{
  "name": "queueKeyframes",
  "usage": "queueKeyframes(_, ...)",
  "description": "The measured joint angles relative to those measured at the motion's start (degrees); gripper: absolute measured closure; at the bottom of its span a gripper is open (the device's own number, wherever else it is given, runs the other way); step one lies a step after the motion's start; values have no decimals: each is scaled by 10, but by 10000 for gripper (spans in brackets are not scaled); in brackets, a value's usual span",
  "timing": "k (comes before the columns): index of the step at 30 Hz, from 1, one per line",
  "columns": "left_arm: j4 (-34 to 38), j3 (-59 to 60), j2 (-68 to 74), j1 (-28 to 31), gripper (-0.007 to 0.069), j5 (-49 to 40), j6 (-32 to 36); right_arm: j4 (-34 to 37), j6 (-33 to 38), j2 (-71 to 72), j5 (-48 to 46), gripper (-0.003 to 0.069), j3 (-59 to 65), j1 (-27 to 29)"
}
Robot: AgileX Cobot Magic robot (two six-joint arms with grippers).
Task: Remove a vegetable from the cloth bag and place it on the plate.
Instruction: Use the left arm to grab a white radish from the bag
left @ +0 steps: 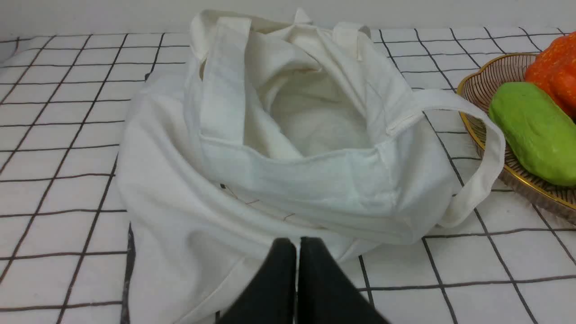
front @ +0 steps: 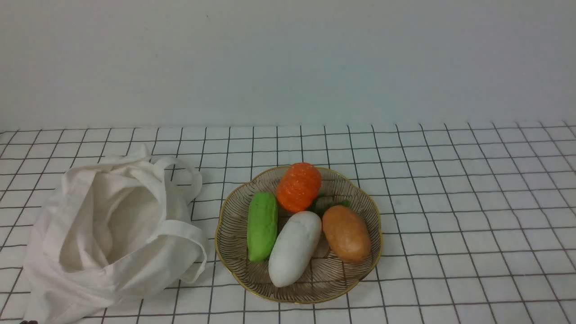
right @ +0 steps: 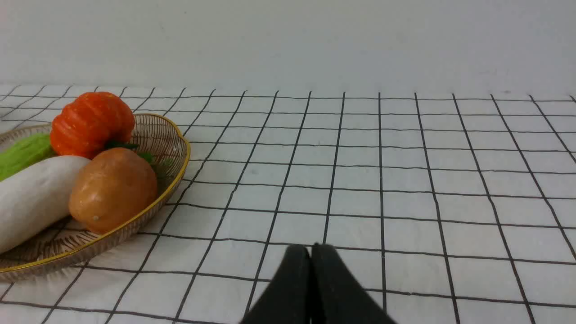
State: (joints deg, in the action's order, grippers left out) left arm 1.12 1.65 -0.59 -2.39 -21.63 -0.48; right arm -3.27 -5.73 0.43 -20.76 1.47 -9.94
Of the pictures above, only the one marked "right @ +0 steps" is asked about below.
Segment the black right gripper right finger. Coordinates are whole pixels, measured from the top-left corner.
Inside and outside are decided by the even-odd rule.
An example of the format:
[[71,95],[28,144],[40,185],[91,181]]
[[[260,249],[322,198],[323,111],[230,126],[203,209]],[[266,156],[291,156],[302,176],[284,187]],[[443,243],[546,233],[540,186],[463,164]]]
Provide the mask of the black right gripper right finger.
[[333,246],[311,248],[311,270],[312,324],[395,323],[358,283]]

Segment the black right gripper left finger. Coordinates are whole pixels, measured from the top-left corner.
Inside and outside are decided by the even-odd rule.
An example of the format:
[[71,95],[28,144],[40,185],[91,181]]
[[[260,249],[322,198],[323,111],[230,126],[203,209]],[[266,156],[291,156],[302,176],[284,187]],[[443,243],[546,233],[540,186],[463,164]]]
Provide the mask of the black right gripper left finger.
[[282,261],[243,324],[306,324],[310,275],[308,250],[300,245],[286,248]]

